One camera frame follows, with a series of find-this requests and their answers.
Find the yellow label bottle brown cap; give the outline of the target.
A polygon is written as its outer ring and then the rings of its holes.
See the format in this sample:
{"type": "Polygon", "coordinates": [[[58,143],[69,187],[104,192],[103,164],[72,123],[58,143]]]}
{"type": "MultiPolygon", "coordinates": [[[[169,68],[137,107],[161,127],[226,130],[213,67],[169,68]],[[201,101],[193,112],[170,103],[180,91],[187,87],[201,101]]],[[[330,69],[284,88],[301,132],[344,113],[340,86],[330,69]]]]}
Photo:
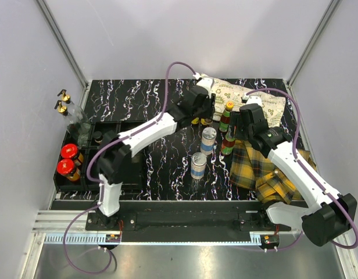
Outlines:
{"type": "Polygon", "coordinates": [[[193,121],[191,121],[191,124],[196,125],[199,123],[199,121],[200,121],[200,119],[197,117],[197,118],[193,119],[193,121]]]}

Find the short green label sauce bottle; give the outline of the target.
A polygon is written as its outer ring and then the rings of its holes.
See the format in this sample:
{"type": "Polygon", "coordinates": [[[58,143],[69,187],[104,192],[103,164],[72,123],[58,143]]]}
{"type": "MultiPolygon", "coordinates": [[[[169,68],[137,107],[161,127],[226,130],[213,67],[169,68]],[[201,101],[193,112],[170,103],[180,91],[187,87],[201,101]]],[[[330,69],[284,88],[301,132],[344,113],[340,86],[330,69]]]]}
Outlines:
{"type": "Polygon", "coordinates": [[[230,155],[232,154],[234,145],[235,145],[235,138],[231,136],[230,132],[228,132],[222,141],[220,152],[224,156],[230,155]]]}

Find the sago jar silver lid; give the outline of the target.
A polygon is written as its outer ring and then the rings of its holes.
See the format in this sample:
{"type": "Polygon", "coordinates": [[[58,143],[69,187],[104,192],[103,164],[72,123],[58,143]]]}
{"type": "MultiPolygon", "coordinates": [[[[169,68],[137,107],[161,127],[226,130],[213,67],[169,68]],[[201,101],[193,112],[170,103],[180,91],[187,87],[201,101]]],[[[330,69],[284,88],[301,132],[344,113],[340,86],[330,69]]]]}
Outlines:
{"type": "Polygon", "coordinates": [[[213,151],[214,143],[217,137],[217,131],[213,127],[206,127],[202,131],[201,152],[207,156],[213,151]]]}
{"type": "Polygon", "coordinates": [[[205,173],[207,157],[202,152],[196,152],[191,156],[191,177],[200,180],[205,173]]]}

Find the clear pump bottle gold top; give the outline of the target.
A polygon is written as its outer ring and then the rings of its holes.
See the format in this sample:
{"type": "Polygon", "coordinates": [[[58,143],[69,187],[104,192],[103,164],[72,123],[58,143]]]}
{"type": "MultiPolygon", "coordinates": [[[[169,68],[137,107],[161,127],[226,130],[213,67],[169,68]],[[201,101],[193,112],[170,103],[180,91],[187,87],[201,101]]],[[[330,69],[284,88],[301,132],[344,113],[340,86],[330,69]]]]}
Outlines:
{"type": "Polygon", "coordinates": [[[62,89],[57,96],[62,101],[62,104],[67,107],[67,111],[75,118],[77,119],[81,124],[89,124],[88,118],[83,111],[83,109],[76,105],[72,99],[71,96],[67,93],[65,89],[62,89]]]}

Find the red lid chili jar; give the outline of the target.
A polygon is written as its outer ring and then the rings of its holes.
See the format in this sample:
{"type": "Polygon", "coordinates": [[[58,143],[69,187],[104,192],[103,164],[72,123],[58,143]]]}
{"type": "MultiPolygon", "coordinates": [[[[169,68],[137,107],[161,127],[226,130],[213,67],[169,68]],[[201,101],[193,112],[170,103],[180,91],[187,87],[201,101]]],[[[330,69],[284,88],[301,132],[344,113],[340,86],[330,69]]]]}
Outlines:
{"type": "Polygon", "coordinates": [[[78,166],[71,159],[60,160],[57,164],[56,171],[72,182],[78,181],[81,177],[78,166]]]}
{"type": "Polygon", "coordinates": [[[81,166],[84,161],[84,156],[75,144],[66,144],[62,147],[60,155],[63,159],[72,160],[75,165],[81,166]]]}

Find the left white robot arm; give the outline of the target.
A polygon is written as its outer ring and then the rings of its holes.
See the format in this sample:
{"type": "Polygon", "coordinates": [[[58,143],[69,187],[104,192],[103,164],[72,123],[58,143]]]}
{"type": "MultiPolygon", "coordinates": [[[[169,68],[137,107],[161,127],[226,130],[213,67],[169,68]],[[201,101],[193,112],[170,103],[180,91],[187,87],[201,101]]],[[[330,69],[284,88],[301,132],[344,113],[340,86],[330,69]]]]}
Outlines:
{"type": "Polygon", "coordinates": [[[148,145],[191,125],[195,118],[213,117],[216,95],[212,85],[197,83],[168,110],[133,129],[106,133],[96,160],[99,182],[98,223],[106,230],[118,225],[119,199],[131,159],[148,145]]]}

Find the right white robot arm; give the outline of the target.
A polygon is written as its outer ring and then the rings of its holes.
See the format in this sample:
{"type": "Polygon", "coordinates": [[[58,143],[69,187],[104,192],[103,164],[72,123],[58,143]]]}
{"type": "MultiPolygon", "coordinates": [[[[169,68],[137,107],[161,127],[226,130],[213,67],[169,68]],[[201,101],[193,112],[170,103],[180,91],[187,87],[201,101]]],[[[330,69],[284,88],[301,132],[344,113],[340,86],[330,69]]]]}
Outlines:
{"type": "Polygon", "coordinates": [[[330,186],[296,150],[291,137],[279,127],[269,127],[262,107],[246,104],[230,114],[231,136],[248,141],[277,166],[303,197],[305,208],[284,202],[268,202],[257,215],[262,230],[277,224],[302,230],[317,246],[354,229],[357,201],[351,194],[342,195],[330,186]]]}

